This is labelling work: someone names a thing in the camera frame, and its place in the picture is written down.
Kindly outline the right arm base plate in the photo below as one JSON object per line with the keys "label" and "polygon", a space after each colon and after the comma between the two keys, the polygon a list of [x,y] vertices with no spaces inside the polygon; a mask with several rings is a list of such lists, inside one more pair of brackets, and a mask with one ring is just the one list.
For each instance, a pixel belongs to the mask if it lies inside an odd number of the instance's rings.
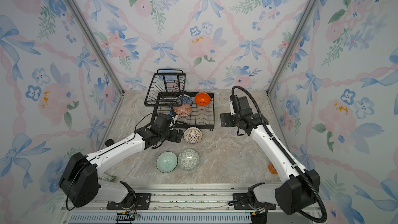
{"label": "right arm base plate", "polygon": [[233,200],[228,203],[228,206],[235,210],[251,210],[259,211],[268,207],[269,210],[276,210],[276,205],[270,203],[251,203],[247,197],[247,193],[234,193]]}

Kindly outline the pale green bowl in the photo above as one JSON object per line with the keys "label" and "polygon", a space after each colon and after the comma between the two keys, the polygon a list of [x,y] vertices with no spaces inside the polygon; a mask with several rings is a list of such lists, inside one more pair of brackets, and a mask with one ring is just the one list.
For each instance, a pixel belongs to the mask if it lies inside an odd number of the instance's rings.
{"label": "pale green bowl", "polygon": [[177,156],[170,151],[166,151],[160,154],[156,161],[157,169],[161,173],[172,172],[177,167],[177,164]]}

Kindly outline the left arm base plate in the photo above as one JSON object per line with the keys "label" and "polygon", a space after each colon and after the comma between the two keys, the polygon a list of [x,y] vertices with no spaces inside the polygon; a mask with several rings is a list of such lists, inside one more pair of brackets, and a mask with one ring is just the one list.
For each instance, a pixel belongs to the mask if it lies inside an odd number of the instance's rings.
{"label": "left arm base plate", "polygon": [[126,198],[120,202],[108,202],[107,210],[148,210],[151,202],[151,193],[135,193],[133,195],[127,195]]}

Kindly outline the red white patterned bowl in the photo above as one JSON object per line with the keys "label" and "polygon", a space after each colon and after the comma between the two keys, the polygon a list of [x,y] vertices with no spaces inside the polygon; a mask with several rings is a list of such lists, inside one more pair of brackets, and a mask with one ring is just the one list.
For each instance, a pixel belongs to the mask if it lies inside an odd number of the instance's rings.
{"label": "red white patterned bowl", "polygon": [[174,111],[179,117],[188,117],[192,114],[192,107],[187,103],[183,103],[182,106],[174,107]]}

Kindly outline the orange bowl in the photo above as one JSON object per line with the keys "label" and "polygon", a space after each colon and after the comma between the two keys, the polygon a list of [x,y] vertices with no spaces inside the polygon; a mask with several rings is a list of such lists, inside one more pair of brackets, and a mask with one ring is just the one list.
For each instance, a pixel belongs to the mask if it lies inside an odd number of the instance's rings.
{"label": "orange bowl", "polygon": [[206,92],[199,92],[196,94],[194,100],[195,100],[195,103],[199,106],[207,106],[211,102],[211,97]]}

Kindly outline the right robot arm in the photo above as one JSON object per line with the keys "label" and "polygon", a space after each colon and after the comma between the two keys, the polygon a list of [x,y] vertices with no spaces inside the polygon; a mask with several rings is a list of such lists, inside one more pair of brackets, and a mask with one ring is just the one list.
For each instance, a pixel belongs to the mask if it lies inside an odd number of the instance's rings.
{"label": "right robot arm", "polygon": [[237,127],[251,137],[273,164],[282,182],[276,188],[264,183],[249,187],[247,197],[250,205],[259,208],[262,204],[270,203],[292,215],[317,203],[319,174],[315,170],[309,171],[286,150],[263,115],[252,111],[245,96],[233,95],[230,100],[231,111],[220,115],[222,127]]}

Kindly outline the white brown patterned bowl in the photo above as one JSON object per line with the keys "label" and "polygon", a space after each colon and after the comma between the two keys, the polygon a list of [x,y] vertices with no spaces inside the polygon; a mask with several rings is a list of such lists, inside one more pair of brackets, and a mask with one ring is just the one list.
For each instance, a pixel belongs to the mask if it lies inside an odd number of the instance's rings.
{"label": "white brown patterned bowl", "polygon": [[203,133],[199,128],[190,127],[183,134],[184,140],[189,144],[196,144],[203,138]]}

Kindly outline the blue floral bowl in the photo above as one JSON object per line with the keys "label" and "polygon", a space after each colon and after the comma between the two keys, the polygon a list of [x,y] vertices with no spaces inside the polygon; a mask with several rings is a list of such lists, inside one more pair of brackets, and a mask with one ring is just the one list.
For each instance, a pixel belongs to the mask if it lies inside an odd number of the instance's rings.
{"label": "blue floral bowl", "polygon": [[189,95],[184,94],[184,95],[179,96],[176,99],[176,103],[178,105],[182,105],[183,103],[185,103],[185,104],[188,104],[188,105],[192,106],[193,105],[193,100],[192,100],[192,98]]}

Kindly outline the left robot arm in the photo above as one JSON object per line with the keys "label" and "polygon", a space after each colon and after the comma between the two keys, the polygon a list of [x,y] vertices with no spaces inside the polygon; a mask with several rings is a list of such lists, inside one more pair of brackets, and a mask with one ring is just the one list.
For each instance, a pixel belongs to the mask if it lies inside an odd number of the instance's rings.
{"label": "left robot arm", "polygon": [[127,138],[88,155],[78,152],[71,156],[59,181],[66,195],[69,211],[92,201],[113,202],[123,209],[132,209],[139,202],[134,189],[126,182],[102,181],[99,176],[133,154],[149,148],[156,149],[163,142],[180,143],[183,131],[175,129],[175,112],[158,114],[155,121],[134,130]]}

